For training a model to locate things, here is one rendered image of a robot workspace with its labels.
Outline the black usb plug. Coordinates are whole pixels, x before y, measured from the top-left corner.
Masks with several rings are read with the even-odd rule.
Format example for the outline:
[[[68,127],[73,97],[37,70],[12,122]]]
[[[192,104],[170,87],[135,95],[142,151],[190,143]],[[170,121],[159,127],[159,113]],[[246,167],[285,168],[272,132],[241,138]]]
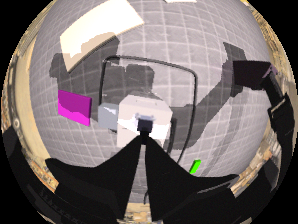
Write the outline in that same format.
[[[137,132],[141,132],[142,136],[142,145],[148,144],[149,133],[152,133],[153,121],[150,120],[150,116],[142,116],[141,119],[138,119]]]

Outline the small green rectangular block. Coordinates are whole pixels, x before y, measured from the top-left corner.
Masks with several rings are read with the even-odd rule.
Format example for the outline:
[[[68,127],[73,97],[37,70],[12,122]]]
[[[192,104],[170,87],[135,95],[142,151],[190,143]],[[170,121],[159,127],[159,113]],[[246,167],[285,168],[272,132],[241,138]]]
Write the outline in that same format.
[[[190,168],[189,173],[196,173],[198,165],[200,165],[200,164],[201,164],[201,160],[194,161],[193,167]]]

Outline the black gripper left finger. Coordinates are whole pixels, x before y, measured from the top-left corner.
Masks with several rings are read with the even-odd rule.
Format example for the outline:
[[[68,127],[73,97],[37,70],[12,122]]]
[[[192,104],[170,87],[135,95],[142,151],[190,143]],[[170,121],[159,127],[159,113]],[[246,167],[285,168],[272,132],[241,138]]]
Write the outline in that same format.
[[[94,168],[61,163],[53,157],[45,160],[45,164],[57,183],[82,196],[108,204],[118,220],[124,220],[141,145],[142,136],[136,136],[120,152]]]

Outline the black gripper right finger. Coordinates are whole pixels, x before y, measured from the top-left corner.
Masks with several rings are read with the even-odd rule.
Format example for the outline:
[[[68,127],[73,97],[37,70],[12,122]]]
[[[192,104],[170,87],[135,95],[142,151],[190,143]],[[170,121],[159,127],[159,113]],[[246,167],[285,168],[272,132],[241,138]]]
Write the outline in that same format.
[[[166,155],[157,141],[148,137],[145,151],[146,183],[148,183],[150,222],[164,221],[188,202],[201,200],[229,189],[238,175],[197,177]]]

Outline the magenta flat bar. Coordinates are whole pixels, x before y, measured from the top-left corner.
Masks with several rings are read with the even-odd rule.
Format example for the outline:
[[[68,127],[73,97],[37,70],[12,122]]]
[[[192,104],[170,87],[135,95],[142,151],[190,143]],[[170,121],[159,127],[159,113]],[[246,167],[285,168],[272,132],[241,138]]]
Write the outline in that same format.
[[[74,95],[73,92],[59,89],[57,101],[59,101],[59,105],[57,105],[59,115],[81,124],[90,125],[90,101],[92,101],[92,97],[80,96],[77,93]]]

